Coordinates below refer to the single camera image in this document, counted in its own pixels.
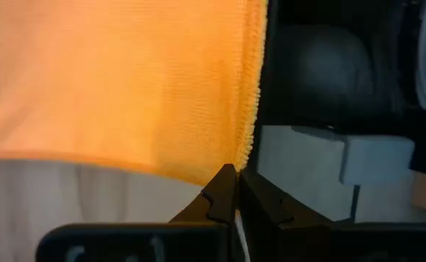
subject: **orange microfiber towel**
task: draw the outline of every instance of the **orange microfiber towel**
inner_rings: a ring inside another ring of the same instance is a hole
[[[205,184],[252,147],[265,0],[0,0],[0,158]]]

